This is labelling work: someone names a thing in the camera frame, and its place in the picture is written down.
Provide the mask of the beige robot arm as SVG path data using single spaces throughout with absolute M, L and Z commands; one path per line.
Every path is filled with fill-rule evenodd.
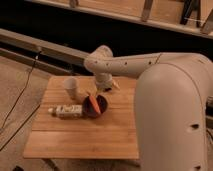
M 94 74 L 137 80 L 134 114 L 142 171 L 208 171 L 205 115 L 213 102 L 213 61 L 184 52 L 115 57 L 100 46 L 84 66 Z

